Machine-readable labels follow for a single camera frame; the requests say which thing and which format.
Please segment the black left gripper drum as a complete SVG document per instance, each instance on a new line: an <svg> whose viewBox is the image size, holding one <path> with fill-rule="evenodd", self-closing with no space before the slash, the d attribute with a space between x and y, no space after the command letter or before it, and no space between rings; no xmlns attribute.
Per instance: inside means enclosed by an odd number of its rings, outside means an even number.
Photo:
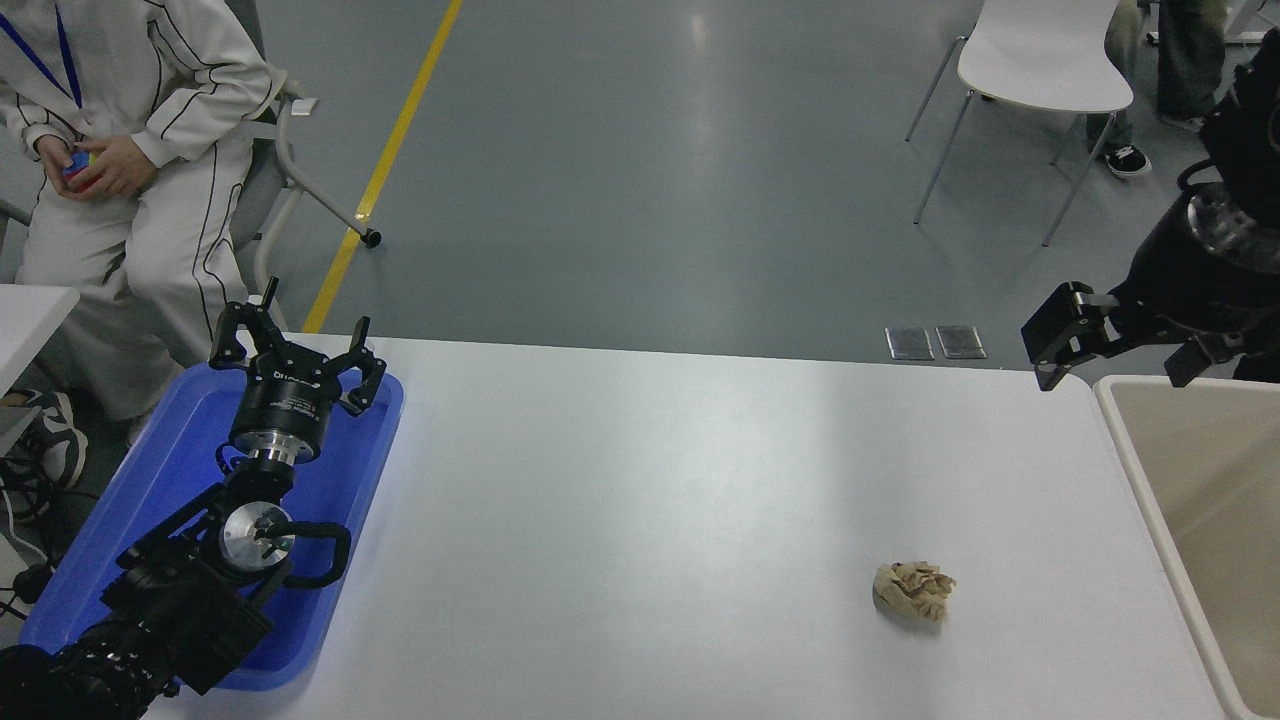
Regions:
<svg viewBox="0 0 1280 720"><path fill-rule="evenodd" d="M311 350L252 357L229 439L247 442L253 434L278 432L303 442L323 442L340 395L337 374L323 369L326 361L325 354Z"/></svg>

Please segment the seated person's right hand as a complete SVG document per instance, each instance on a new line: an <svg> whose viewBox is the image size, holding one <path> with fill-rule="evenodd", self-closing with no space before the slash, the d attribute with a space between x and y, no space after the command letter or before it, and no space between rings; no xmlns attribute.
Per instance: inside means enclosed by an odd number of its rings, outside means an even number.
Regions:
<svg viewBox="0 0 1280 720"><path fill-rule="evenodd" d="M72 149L56 135L42 135L35 141L35 151L54 191L63 196L69 195L64 170L73 165Z"/></svg>

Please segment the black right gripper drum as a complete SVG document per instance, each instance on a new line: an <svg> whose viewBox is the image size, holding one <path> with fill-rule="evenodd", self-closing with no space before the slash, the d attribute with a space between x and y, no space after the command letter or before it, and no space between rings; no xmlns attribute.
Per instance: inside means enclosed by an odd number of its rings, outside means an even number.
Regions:
<svg viewBox="0 0 1280 720"><path fill-rule="evenodd" d="M1212 251L1185 215L1164 215L1111 290L1110 320L1123 334L1170 325L1277 340L1277 229L1248 217L1229 225L1226 247Z"/></svg>

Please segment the seated person's left hand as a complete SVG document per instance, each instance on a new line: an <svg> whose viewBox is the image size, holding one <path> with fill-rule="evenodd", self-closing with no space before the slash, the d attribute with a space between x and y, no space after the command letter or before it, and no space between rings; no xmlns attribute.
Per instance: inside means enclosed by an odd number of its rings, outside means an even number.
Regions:
<svg viewBox="0 0 1280 720"><path fill-rule="evenodd" d="M159 173L131 136L116 135L78 142L77 150L97 158L69 179L70 197L91 200L102 195L132 196L142 191Z"/></svg>

